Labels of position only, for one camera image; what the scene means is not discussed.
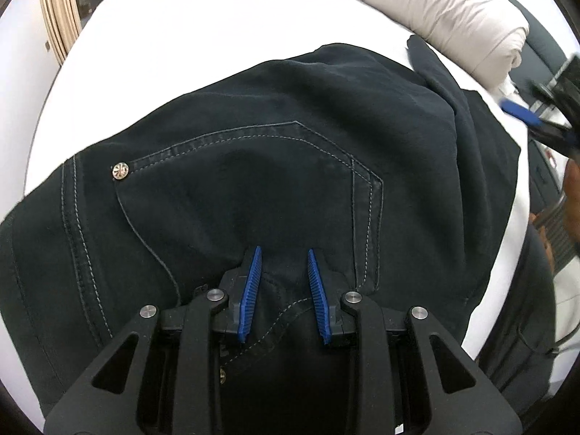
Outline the person's right hand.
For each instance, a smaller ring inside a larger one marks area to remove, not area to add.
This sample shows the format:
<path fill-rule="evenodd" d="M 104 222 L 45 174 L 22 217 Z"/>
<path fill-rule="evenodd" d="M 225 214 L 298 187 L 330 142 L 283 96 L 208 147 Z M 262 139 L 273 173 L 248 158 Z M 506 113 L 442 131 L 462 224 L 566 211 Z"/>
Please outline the person's right hand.
<path fill-rule="evenodd" d="M 563 224 L 568 236 L 574 242 L 576 252 L 580 244 L 580 175 L 578 164 L 569 159 L 566 164 L 563 183 L 565 194 Z"/>

